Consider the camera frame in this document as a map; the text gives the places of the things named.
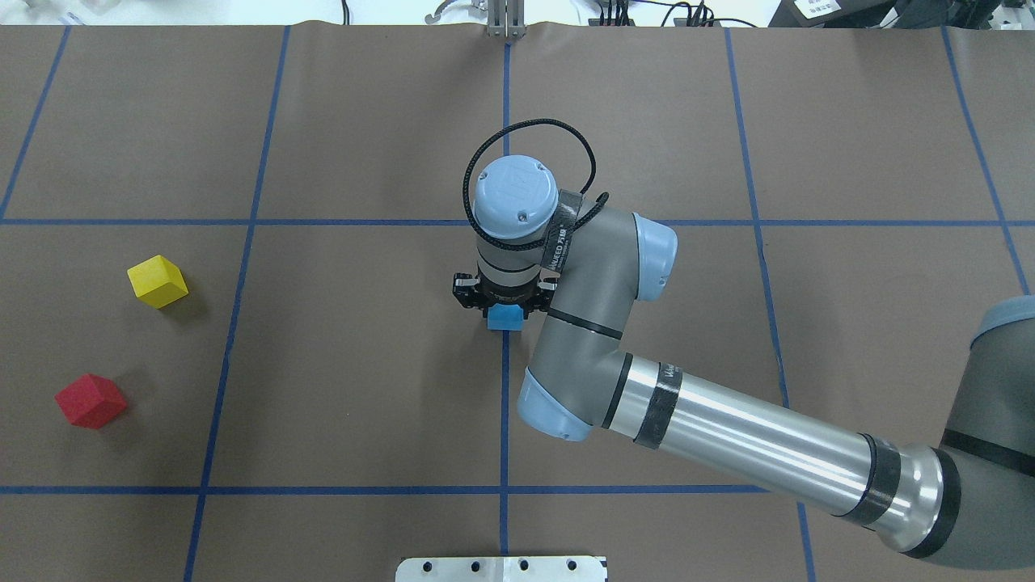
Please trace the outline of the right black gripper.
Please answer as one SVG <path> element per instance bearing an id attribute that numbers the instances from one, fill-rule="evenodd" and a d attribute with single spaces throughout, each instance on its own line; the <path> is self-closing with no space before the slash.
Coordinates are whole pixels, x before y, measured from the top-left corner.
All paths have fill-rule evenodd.
<path id="1" fill-rule="evenodd" d="M 528 318 L 533 312 L 548 312 L 559 281 L 559 277 L 535 277 L 518 286 L 503 286 L 489 280 L 482 272 L 476 277 L 459 272 L 452 277 L 452 295 L 459 305 L 481 310 L 485 318 L 494 305 L 516 305 L 518 313 Z"/>

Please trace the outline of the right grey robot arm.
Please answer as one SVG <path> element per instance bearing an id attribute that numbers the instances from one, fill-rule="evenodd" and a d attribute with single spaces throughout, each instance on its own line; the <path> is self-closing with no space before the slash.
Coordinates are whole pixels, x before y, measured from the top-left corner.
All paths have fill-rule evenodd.
<path id="1" fill-rule="evenodd" d="M 454 283 L 459 302 L 546 313 L 518 400 L 528 426 L 569 441 L 607 428 L 791 495 L 911 559 L 1033 565 L 1031 295 L 984 314 L 941 442 L 897 446 L 622 350 L 633 303 L 657 299 L 675 265 L 666 225 L 583 210 L 583 195 L 525 155 L 470 162 L 462 200 L 479 258 Z"/>

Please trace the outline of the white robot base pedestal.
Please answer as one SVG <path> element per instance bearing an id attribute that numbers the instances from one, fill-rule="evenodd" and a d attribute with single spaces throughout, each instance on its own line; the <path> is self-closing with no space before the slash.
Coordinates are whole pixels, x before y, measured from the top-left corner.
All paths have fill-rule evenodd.
<path id="1" fill-rule="evenodd" d="M 415 557 L 395 581 L 609 581 L 607 557 L 591 555 Z"/>

